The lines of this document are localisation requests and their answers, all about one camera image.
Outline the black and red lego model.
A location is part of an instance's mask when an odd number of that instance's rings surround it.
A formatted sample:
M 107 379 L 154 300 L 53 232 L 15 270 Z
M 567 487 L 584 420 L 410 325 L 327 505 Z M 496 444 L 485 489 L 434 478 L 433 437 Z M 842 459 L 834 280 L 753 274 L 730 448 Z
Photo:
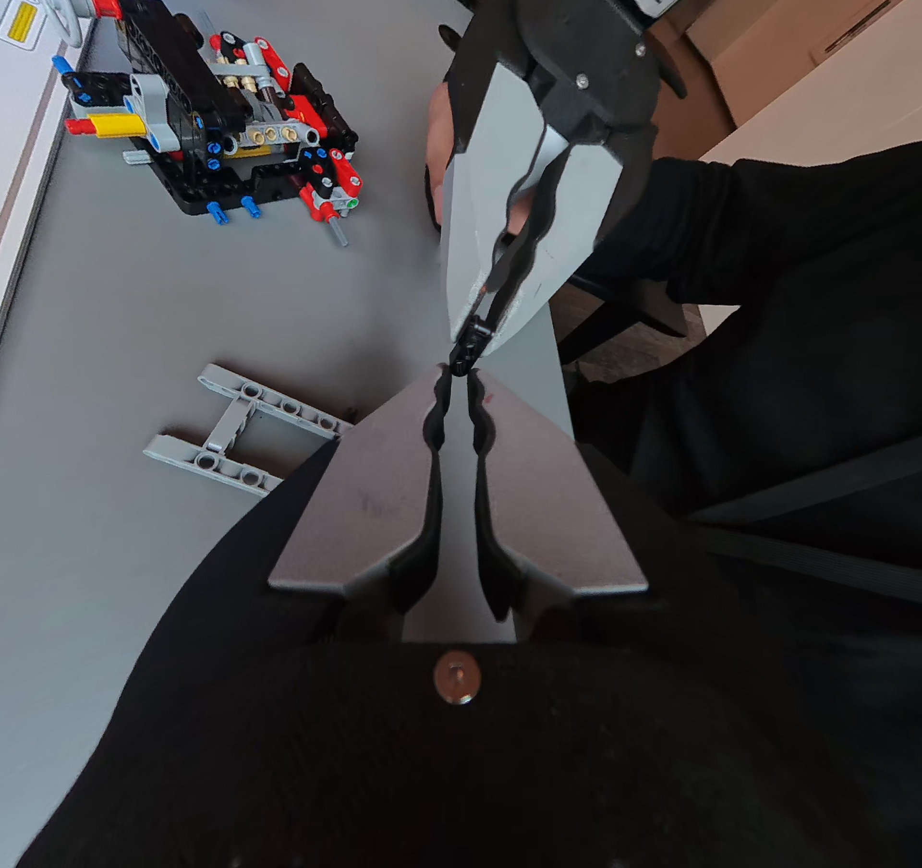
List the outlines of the black and red lego model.
M 204 35 L 162 0 L 39 0 L 63 41 L 81 22 L 114 22 L 127 73 L 52 66 L 67 89 L 71 135 L 128 140 L 124 161 L 152 170 L 187 216 L 224 226 L 231 210 L 299 199 L 342 247 L 340 223 L 359 204 L 359 137 L 306 65 L 288 66 L 262 36 Z

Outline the small black lego pin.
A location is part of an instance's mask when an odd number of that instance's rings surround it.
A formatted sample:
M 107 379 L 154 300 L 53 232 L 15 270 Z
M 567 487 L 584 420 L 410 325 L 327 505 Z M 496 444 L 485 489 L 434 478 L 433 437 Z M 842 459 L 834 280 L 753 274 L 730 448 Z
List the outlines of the small black lego pin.
M 461 328 L 448 360 L 453 376 L 466 377 L 484 354 L 493 337 L 490 322 L 476 314 L 470 315 Z

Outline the white instruction booklet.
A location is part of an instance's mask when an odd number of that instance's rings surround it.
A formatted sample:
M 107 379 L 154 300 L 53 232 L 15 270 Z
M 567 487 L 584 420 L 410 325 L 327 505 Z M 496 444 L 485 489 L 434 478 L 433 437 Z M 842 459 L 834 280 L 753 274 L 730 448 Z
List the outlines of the white instruction booklet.
M 70 110 L 53 57 L 79 67 L 94 25 L 61 0 L 1 0 L 2 325 Z

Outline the person's right forearm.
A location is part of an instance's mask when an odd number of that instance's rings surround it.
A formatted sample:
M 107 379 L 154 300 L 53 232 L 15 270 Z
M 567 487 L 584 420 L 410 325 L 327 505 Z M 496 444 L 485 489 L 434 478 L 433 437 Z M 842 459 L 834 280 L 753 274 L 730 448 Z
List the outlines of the person's right forearm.
M 576 438 L 680 514 L 919 436 L 920 217 L 920 143 L 814 168 L 655 161 L 577 274 L 736 311 L 574 393 Z

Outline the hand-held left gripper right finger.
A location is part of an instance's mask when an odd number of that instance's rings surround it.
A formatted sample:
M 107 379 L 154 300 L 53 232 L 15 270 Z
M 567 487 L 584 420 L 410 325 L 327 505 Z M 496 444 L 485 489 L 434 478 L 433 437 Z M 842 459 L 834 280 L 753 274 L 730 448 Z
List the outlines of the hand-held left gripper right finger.
M 467 376 L 478 575 L 493 617 L 645 593 L 647 577 L 571 436 L 490 373 Z

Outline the grey lego frame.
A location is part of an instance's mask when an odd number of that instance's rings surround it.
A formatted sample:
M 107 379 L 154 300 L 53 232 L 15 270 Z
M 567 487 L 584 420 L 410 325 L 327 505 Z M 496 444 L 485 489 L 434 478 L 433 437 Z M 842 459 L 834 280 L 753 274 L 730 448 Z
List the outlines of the grey lego frame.
M 217 364 L 206 365 L 198 381 L 229 400 L 204 443 L 196 445 L 177 436 L 158 434 L 144 448 L 144 456 L 212 482 L 223 482 L 251 496 L 266 497 L 282 483 L 281 478 L 230 456 L 237 440 L 257 414 L 326 441 L 340 439 L 353 427 L 346 419 Z

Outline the person's right hand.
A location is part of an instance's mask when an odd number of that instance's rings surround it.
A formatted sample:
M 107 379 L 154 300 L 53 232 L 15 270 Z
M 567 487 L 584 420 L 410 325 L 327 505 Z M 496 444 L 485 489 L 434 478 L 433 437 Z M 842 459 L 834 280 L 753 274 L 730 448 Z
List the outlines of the person's right hand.
M 429 101 L 424 160 L 426 204 L 437 231 L 442 228 L 444 177 L 454 147 L 450 96 L 448 85 L 443 82 L 435 87 Z

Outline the black office chair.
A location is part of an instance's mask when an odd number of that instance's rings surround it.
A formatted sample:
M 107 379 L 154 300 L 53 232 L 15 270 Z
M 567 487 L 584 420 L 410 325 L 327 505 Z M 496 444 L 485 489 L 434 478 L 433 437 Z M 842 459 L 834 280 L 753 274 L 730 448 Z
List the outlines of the black office chair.
M 667 293 L 667 283 L 650 279 L 602 283 L 573 275 L 568 285 L 601 304 L 558 344 L 559 363 L 568 365 L 636 324 L 673 338 L 687 336 L 682 305 Z

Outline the cardboard box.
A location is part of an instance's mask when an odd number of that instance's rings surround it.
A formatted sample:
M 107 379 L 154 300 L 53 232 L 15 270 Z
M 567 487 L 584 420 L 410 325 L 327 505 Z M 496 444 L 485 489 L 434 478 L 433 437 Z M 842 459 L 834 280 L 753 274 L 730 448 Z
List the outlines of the cardboard box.
M 703 157 L 903 1 L 680 0 L 652 32 L 688 95 L 661 90 L 654 157 Z

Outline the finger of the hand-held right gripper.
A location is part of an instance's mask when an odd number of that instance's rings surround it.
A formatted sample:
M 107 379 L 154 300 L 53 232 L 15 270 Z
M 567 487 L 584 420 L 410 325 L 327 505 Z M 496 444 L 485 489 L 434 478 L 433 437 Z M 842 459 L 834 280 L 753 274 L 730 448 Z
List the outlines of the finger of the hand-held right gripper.
M 441 252 L 452 339 L 478 308 L 511 195 L 531 170 L 544 133 L 526 80 L 530 63 L 515 0 L 481 0 L 446 77 L 454 147 L 444 179 Z
M 471 312 L 473 357 L 490 355 L 519 332 L 637 202 L 655 133 L 639 126 L 575 144 L 544 128 L 510 196 L 515 203 L 532 191 L 528 214 L 513 240 L 497 241 L 483 287 L 487 304 Z

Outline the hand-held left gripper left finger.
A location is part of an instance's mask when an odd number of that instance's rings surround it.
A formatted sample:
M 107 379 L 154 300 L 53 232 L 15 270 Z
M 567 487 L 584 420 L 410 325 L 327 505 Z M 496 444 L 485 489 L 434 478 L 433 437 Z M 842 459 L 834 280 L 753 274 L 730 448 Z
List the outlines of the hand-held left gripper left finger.
M 340 437 L 269 575 L 272 588 L 393 613 L 422 598 L 440 553 L 451 388 L 438 364 Z

